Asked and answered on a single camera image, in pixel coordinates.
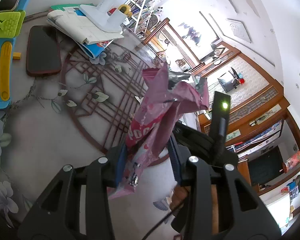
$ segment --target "green light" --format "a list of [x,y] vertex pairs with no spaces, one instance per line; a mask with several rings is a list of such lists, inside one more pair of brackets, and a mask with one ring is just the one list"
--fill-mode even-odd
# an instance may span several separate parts
[[223,103],[222,103],[222,106],[223,106],[224,109],[228,109],[228,103],[223,102]]

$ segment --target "patterned wallpaper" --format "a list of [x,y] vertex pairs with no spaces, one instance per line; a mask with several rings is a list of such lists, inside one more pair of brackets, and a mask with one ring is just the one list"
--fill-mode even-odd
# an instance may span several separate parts
[[210,103],[213,102],[215,91],[224,93],[222,86],[218,83],[218,78],[229,70],[232,72],[231,67],[234,68],[238,74],[241,73],[245,80],[243,85],[239,85],[237,89],[233,89],[227,93],[228,95],[231,95],[231,108],[239,105],[269,85],[269,82],[259,74],[258,71],[241,57],[237,56],[222,68],[208,76]]

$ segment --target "green book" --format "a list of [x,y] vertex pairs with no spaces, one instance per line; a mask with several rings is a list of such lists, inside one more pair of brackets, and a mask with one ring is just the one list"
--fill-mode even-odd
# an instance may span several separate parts
[[61,11],[65,11],[64,7],[79,7],[82,4],[86,4],[86,3],[69,3],[69,4],[58,4],[58,5],[52,5],[50,6],[49,11],[54,11],[54,10],[61,10]]

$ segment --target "pink snack wrapper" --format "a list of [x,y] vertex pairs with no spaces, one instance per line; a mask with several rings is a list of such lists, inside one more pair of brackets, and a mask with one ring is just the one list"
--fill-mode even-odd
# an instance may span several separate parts
[[201,81],[200,95],[196,88],[183,81],[168,90],[166,64],[161,69],[145,69],[142,76],[148,90],[130,124],[126,137],[129,155],[123,179],[114,192],[109,192],[110,199],[134,193],[143,170],[159,158],[179,118],[209,106],[206,79]]

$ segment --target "silver screw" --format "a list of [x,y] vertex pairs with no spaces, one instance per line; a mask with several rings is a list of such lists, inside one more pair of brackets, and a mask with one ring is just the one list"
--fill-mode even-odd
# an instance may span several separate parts
[[107,157],[101,157],[98,159],[98,162],[101,163],[101,164],[104,164],[108,161],[108,158]]
[[65,165],[65,166],[63,166],[63,170],[65,171],[65,172],[68,172],[68,171],[71,171],[72,170],[72,166],[71,165]]
[[197,163],[199,161],[199,158],[197,156],[190,156],[189,161],[192,163]]
[[225,167],[226,167],[227,171],[233,171],[234,170],[234,166],[230,163],[226,164]]

